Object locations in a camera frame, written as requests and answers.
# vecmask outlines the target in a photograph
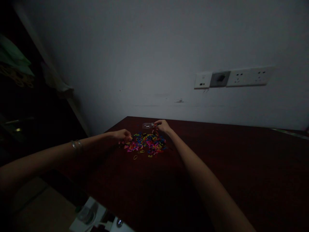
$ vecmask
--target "person's right hand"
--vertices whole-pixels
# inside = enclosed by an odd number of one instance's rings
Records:
[[[167,133],[168,131],[172,130],[170,128],[170,126],[168,125],[167,121],[165,121],[165,120],[158,120],[158,121],[154,122],[154,124],[158,124],[157,128],[160,131],[163,131],[165,133]]]

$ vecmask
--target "silver bracelet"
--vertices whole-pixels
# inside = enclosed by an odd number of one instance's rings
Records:
[[[79,140],[76,140],[76,142],[80,146],[80,154],[83,153],[84,152],[83,145],[81,144],[81,142]]]
[[[75,150],[75,155],[77,155],[77,147],[75,145],[75,142],[73,140],[71,140],[71,143],[72,143],[72,146],[73,146],[73,148]]]

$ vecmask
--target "pile of rubber bands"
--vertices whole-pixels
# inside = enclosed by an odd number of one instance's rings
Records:
[[[136,150],[138,153],[144,153],[145,148],[148,147],[148,157],[156,156],[158,153],[162,153],[167,149],[166,140],[163,136],[159,136],[159,133],[155,131],[155,134],[135,134],[131,142],[126,143],[125,149],[127,152]]]

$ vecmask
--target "table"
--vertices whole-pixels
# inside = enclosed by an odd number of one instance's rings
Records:
[[[135,134],[154,121],[126,117],[108,131]],[[257,231],[309,230],[308,140],[267,128],[167,121]],[[58,170],[137,232],[213,231],[175,146],[163,136],[169,149],[157,158],[106,140]]]

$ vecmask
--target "forearm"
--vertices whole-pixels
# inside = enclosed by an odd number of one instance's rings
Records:
[[[112,137],[112,134],[108,132],[82,139],[80,140],[82,149],[87,151],[100,140],[110,137]],[[77,149],[80,149],[77,142],[75,145]],[[11,195],[28,180],[57,167],[76,155],[77,151],[69,142],[8,163],[0,167],[0,191],[6,195]]]
[[[173,130],[167,134],[174,142],[216,231],[255,231],[207,165]]]

